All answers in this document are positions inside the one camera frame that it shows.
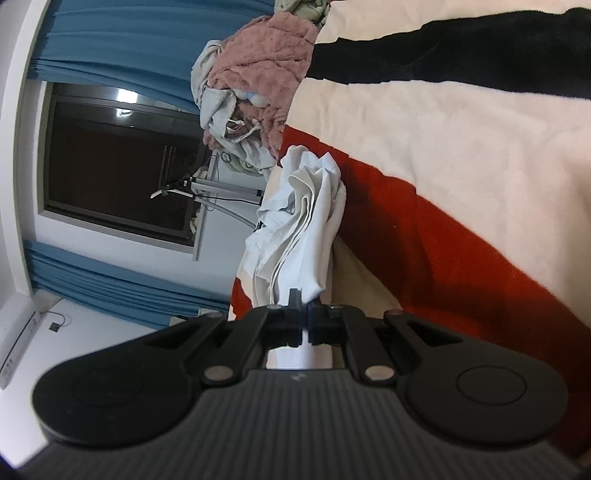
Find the white t-shirt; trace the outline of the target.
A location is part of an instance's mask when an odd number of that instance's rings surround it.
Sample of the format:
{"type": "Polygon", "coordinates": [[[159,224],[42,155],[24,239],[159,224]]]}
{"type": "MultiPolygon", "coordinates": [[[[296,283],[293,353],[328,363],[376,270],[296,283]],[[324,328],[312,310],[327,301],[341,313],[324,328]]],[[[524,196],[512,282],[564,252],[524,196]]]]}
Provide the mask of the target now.
{"type": "Polygon", "coordinates": [[[290,290],[305,304],[332,299],[332,244],[346,206],[346,187],[332,155],[290,146],[274,167],[257,229],[245,240],[231,306],[235,316],[253,307],[286,305],[290,290]]]}

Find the white air conditioner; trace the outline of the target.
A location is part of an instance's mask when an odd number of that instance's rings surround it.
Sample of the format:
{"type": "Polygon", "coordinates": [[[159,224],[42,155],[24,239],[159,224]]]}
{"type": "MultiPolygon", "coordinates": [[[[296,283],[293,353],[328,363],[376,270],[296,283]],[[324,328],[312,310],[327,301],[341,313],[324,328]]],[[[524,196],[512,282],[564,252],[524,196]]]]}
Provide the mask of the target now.
{"type": "Polygon", "coordinates": [[[1,308],[0,388],[9,385],[20,360],[40,325],[32,299],[14,293],[1,308]]]}

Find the right blue curtain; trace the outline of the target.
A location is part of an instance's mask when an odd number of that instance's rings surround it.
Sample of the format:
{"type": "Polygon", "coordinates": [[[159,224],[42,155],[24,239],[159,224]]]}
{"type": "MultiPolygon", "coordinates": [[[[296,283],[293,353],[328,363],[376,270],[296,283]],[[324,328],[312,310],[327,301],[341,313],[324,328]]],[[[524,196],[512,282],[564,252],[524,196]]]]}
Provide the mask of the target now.
{"type": "Polygon", "coordinates": [[[53,1],[28,77],[121,88],[194,113],[190,71],[205,44],[272,14],[270,1],[53,1]]]}

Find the light green blanket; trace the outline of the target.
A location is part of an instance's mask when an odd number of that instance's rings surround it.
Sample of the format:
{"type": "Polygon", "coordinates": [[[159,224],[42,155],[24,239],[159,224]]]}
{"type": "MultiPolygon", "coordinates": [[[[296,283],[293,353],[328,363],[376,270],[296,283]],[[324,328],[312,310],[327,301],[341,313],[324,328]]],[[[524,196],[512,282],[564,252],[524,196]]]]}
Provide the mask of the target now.
{"type": "Polygon", "coordinates": [[[294,16],[307,19],[315,25],[324,25],[329,14],[329,0],[276,0],[275,12],[287,12],[294,16]]]}

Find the blue curtain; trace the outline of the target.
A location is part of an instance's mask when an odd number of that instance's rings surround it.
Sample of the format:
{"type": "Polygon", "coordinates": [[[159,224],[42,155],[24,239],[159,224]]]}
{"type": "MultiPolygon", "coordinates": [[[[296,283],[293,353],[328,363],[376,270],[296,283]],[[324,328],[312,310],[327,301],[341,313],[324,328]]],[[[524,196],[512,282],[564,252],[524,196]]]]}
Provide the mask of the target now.
{"type": "Polygon", "coordinates": [[[121,88],[194,113],[190,71],[205,44],[272,14],[270,1],[53,1],[28,77],[121,88]]]}
{"type": "Polygon", "coordinates": [[[85,308],[153,329],[204,310],[228,313],[228,297],[180,285],[37,241],[23,242],[31,285],[85,308]]]}

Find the dark window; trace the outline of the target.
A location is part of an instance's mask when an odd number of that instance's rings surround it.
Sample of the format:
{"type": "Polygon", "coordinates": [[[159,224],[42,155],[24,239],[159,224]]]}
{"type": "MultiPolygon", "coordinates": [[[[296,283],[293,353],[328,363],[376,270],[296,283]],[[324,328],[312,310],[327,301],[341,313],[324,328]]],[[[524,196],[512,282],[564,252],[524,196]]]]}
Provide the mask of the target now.
{"type": "Polygon", "coordinates": [[[125,89],[55,83],[45,133],[45,210],[193,245],[200,206],[185,184],[211,162],[197,115],[125,89]]]}

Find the pink fluffy blanket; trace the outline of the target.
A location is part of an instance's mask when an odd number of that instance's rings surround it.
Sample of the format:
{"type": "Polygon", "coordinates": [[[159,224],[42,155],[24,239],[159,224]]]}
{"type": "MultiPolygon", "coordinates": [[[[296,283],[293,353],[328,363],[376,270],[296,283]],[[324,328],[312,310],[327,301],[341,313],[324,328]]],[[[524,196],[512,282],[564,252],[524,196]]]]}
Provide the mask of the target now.
{"type": "Polygon", "coordinates": [[[273,158],[280,157],[287,113],[319,32],[310,20],[289,12],[257,17],[222,41],[207,75],[208,87],[259,96],[256,103],[240,99],[236,110],[259,123],[263,146],[273,158]]]}

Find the silver tripod stand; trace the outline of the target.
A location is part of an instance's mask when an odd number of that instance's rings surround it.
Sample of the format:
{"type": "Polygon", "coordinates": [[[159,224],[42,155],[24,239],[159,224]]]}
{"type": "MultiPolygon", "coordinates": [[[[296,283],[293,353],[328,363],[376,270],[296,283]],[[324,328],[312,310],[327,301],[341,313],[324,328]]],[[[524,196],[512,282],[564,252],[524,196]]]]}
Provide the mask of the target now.
{"type": "Polygon", "coordinates": [[[256,207],[259,207],[263,202],[263,190],[200,178],[197,174],[185,175],[172,183],[160,184],[159,188],[150,194],[150,198],[155,199],[168,195],[185,197],[206,208],[217,210],[252,230],[256,229],[256,222],[219,205],[218,201],[245,203],[256,207]]]}

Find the left blue curtain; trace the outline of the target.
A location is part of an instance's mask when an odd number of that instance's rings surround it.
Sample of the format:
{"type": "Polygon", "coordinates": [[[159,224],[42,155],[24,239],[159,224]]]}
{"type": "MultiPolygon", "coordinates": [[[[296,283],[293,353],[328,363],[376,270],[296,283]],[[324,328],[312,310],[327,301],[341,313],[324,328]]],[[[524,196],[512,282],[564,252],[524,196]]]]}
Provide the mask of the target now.
{"type": "Polygon", "coordinates": [[[31,285],[85,308],[153,329],[204,310],[228,313],[228,297],[180,285],[37,241],[23,242],[31,285]]]}

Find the striped fleece bed blanket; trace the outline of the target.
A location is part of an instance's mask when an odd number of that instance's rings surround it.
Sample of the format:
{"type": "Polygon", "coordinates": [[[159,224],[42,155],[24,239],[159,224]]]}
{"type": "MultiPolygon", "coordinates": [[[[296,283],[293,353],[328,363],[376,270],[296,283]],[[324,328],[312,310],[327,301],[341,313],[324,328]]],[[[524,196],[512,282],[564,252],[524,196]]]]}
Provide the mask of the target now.
{"type": "Polygon", "coordinates": [[[286,146],[331,154],[342,240],[413,314],[536,357],[569,402],[553,441],[590,442],[590,5],[338,1],[286,146]]]}

